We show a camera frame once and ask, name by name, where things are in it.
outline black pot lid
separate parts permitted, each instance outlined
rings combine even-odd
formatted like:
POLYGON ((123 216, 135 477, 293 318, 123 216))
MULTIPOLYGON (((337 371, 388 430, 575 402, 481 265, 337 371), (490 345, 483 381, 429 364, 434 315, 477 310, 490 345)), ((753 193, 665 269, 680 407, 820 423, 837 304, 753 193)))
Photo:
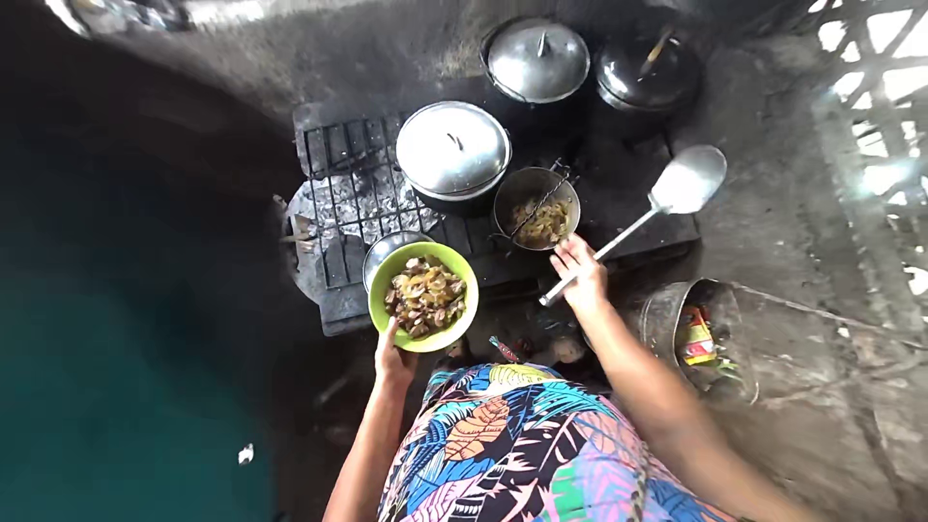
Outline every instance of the black pot lid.
POLYGON ((487 70, 500 90, 529 103, 567 98, 583 84, 589 66, 583 38, 545 19, 506 26, 493 37, 486 57, 487 70))
POLYGON ((396 139, 396 162, 413 185, 434 194, 477 188, 506 169, 506 129, 476 105, 440 101, 416 111, 396 139))
POLYGON ((651 69, 641 66, 656 39, 609 43, 597 56, 597 81, 625 103, 644 109, 673 107, 691 99, 699 89, 700 65, 696 56, 676 38, 670 38, 651 69))

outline metal ladle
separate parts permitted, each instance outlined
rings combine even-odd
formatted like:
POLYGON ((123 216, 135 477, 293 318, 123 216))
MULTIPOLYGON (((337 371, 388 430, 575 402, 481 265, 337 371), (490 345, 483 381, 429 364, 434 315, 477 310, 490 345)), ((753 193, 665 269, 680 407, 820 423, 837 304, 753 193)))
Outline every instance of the metal ladle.
MULTIPOLYGON (((657 178, 657 183, 648 194, 651 209, 631 227, 593 254, 599 261, 649 219, 658 214, 693 214, 698 212, 715 194, 725 180, 728 162, 725 154, 712 145, 695 145, 680 152, 657 178)), ((568 274, 554 288, 542 295, 538 301, 550 307, 558 300, 564 288, 574 282, 576 274, 568 274)))

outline food in bowl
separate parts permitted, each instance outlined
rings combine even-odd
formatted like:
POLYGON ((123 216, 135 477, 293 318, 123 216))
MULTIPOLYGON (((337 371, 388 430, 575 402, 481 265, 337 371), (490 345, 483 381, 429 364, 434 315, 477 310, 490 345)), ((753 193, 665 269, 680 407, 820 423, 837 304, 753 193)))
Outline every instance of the food in bowl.
MULTIPOLYGON (((515 229, 538 206, 531 200, 512 209, 512 228, 515 229)), ((516 241, 528 248, 544 249, 558 243, 567 235, 567 202, 544 202, 535 215, 516 232, 516 241)))
POLYGON ((448 328, 466 309, 467 283, 434 255, 410 258, 390 285, 383 304, 413 339, 448 328))

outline metal bucket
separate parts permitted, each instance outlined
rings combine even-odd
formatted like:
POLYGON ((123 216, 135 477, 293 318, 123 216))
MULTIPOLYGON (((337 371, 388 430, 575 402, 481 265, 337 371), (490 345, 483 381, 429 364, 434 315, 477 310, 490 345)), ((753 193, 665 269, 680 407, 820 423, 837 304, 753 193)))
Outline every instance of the metal bucket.
POLYGON ((713 334, 724 334, 723 339, 716 341, 740 367, 742 386, 722 399, 735 398, 753 404, 760 390, 741 326, 741 311, 730 285, 709 279, 675 282, 635 300, 637 324, 634 326, 638 330, 638 340, 667 366, 686 377, 688 383, 698 382, 699 370, 681 365, 677 358, 677 336, 683 333, 679 328, 680 316, 683 306, 689 302, 706 306, 713 334))

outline metal grate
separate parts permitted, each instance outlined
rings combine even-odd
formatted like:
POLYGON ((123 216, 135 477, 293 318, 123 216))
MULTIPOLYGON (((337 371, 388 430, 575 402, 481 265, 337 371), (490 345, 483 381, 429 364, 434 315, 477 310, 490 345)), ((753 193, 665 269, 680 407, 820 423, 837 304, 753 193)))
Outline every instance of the metal grate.
POLYGON ((309 220, 308 242, 321 256, 327 289, 361 283, 369 245, 399 230, 423 231, 465 256, 497 251, 489 239, 490 215, 465 219, 439 214, 425 206, 403 177, 395 142, 407 115, 301 132, 298 155, 309 180, 290 205, 297 207, 291 208, 294 214, 309 220))

